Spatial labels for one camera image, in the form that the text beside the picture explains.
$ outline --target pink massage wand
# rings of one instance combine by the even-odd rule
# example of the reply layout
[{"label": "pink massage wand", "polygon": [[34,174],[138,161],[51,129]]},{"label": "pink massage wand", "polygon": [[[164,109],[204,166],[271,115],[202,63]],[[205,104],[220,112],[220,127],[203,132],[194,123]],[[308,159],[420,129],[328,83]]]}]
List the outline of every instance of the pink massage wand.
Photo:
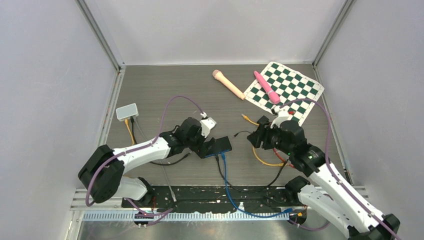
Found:
[{"label": "pink massage wand", "polygon": [[254,76],[256,77],[256,80],[259,82],[259,84],[262,86],[263,89],[265,89],[266,94],[268,94],[269,100],[273,104],[278,104],[280,102],[280,96],[270,87],[267,81],[262,77],[262,75],[259,74],[259,72],[254,71]]}]

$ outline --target white wall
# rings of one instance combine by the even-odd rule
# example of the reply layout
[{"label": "white wall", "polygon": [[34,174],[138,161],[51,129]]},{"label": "white wall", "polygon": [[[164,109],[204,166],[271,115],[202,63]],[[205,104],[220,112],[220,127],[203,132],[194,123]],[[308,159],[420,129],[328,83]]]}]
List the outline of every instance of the white wall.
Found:
[{"label": "white wall", "polygon": [[423,239],[424,2],[356,1],[318,65],[357,184]]},{"label": "white wall", "polygon": [[115,70],[74,0],[1,1],[0,239],[63,239]]},{"label": "white wall", "polygon": [[93,1],[126,65],[311,63],[344,3]]}]

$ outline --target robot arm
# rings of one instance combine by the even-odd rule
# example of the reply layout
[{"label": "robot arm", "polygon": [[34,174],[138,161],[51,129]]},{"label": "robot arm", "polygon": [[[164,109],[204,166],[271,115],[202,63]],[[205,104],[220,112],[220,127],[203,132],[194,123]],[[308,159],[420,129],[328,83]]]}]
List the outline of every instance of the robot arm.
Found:
[{"label": "robot arm", "polygon": [[326,165],[325,153],[307,142],[304,130],[296,121],[288,120],[289,115],[278,109],[277,117],[269,122],[265,116],[258,121],[256,131],[247,137],[255,148],[276,148],[289,156],[294,167],[319,184],[329,195],[322,195],[303,177],[290,181],[286,188],[292,192],[293,199],[308,205],[327,218],[347,238],[351,239],[391,239],[392,235],[369,215],[352,196],[345,191],[346,186],[360,203],[366,206],[382,222],[397,232],[400,222],[392,214],[384,215],[380,210],[366,201],[355,189],[340,176],[335,166],[329,167],[338,176],[336,181]]},{"label": "robot arm", "polygon": [[148,183],[142,178],[123,176],[125,173],[145,163],[180,154],[185,148],[190,148],[200,158],[205,158],[219,141],[212,138],[205,142],[216,124],[210,117],[204,116],[200,121],[189,117],[174,132],[165,131],[159,134],[155,142],[152,139],[115,149],[110,149],[107,145],[99,146],[79,172],[78,178],[89,189],[98,168],[115,156],[114,160],[101,169],[93,182],[90,193],[94,202],[103,203],[111,197],[138,201],[148,192]]}]

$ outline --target checkerboard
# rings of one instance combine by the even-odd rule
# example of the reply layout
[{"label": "checkerboard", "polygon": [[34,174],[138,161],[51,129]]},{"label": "checkerboard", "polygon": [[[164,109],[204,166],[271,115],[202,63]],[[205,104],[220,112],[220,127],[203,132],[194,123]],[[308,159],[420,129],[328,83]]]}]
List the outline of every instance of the checkerboard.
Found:
[{"label": "checkerboard", "polygon": [[[277,62],[270,62],[260,74],[279,95],[281,102],[278,106],[295,99],[308,98],[317,101],[324,91],[324,87],[317,81]],[[244,91],[244,95],[246,100],[269,113],[275,106],[256,79]],[[291,119],[301,126],[314,105],[306,101],[294,102],[283,109],[293,111]]]}]

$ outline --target white power adapter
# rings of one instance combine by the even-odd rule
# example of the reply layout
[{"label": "white power adapter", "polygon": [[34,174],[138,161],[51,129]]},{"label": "white power adapter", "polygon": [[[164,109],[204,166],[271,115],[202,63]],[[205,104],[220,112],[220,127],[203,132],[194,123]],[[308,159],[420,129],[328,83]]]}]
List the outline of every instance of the white power adapter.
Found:
[{"label": "white power adapter", "polygon": [[130,117],[137,117],[138,115],[139,111],[137,110],[137,105],[135,103],[121,106],[116,109],[116,118],[121,122],[125,119],[129,119]]}]

